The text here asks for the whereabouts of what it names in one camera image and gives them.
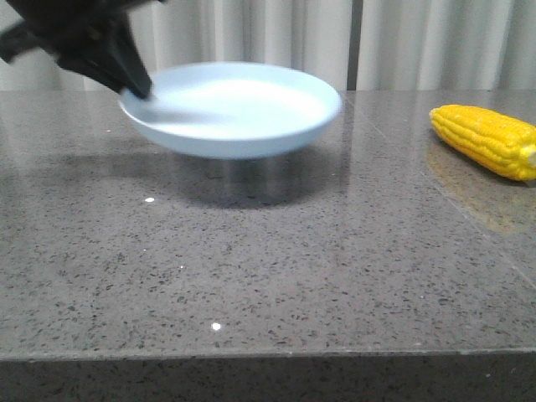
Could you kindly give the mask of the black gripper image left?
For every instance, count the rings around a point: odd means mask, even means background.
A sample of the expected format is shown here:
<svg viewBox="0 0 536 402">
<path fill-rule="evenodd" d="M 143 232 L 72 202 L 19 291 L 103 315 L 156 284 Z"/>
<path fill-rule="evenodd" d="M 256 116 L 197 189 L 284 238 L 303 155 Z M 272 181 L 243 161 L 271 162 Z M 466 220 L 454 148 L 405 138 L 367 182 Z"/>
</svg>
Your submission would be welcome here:
<svg viewBox="0 0 536 402">
<path fill-rule="evenodd" d="M 65 70 L 146 99 L 152 80 L 133 40 L 128 13 L 145 1 L 9 1 L 21 20 L 1 32 L 1 59 L 41 48 Z"/>
</svg>

